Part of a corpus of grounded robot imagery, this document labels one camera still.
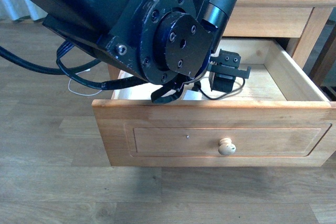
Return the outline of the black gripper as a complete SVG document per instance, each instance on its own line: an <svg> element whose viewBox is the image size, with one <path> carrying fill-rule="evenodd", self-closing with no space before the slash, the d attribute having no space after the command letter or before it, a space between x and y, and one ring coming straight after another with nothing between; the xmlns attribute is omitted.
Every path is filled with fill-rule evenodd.
<svg viewBox="0 0 336 224"><path fill-rule="evenodd" d="M239 54L218 48L237 0L207 0L196 8L193 0L148 0L137 25L136 50L119 39L113 44L117 58L137 63L140 72L106 83L109 90L156 84L153 103L177 100L189 83L201 88L208 72L210 88L227 95L234 91L236 78L248 79L249 70L239 70Z"/></svg>

